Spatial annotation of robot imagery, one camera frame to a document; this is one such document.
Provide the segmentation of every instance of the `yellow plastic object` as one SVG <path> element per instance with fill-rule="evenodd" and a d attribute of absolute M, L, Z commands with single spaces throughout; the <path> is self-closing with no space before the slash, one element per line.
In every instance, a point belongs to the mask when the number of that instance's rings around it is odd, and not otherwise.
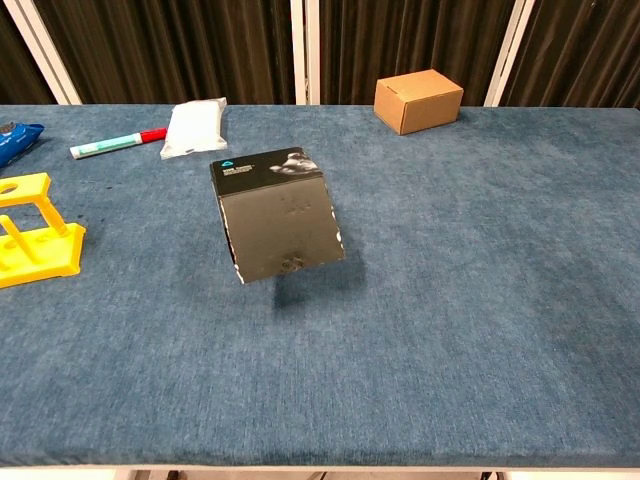
<path fill-rule="evenodd" d="M 33 203 L 49 225 L 21 232 L 7 215 L 0 215 L 8 234 L 0 237 L 0 288 L 80 273 L 86 230 L 64 223 L 47 197 L 50 183 L 46 173 L 0 178 L 0 207 Z"/>

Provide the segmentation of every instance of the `dark curtain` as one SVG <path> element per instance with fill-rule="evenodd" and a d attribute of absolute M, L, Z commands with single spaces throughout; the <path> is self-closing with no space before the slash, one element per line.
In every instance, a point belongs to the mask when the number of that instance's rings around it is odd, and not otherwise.
<path fill-rule="evenodd" d="M 514 0 L 321 0 L 322 103 L 372 104 L 378 78 L 435 68 L 482 105 Z"/>
<path fill-rule="evenodd" d="M 84 103 L 294 103 L 289 0 L 36 0 Z"/>
<path fill-rule="evenodd" d="M 0 42 L 0 104 L 56 103 L 4 2 L 0 3 Z"/>
<path fill-rule="evenodd" d="M 640 107 L 640 1 L 537 0 L 501 103 Z"/>

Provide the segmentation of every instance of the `marker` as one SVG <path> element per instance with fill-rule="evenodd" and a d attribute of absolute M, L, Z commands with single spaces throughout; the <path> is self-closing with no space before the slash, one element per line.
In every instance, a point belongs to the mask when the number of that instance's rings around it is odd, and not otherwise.
<path fill-rule="evenodd" d="M 155 142 L 156 140 L 162 140 L 167 136 L 166 128 L 158 128 L 156 130 L 147 130 L 139 133 L 132 133 L 131 135 L 125 135 L 124 137 L 111 138 L 109 140 L 102 140 L 100 142 L 87 143 L 86 145 L 80 145 L 77 147 L 71 147 L 71 155 L 76 160 L 81 158 L 90 157 L 91 155 L 98 155 L 99 153 L 112 152 L 114 150 L 120 150 L 121 148 L 133 147 L 142 143 Z"/>

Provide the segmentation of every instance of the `black box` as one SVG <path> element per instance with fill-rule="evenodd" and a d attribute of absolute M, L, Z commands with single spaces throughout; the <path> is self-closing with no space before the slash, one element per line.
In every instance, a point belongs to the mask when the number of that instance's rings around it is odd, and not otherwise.
<path fill-rule="evenodd" d="M 211 164 L 242 283 L 344 258 L 324 175 L 301 148 Z"/>

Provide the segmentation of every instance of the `table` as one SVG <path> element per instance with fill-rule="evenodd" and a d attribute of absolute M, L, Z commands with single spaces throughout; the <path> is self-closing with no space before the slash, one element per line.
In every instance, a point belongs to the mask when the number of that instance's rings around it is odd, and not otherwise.
<path fill-rule="evenodd" d="M 0 175 L 87 227 L 80 275 L 0 290 L 0 465 L 640 467 L 637 111 L 232 106 L 226 151 L 71 159 L 170 112 L 0 109 L 47 127 Z M 243 286 L 208 165 L 289 146 L 348 258 Z"/>

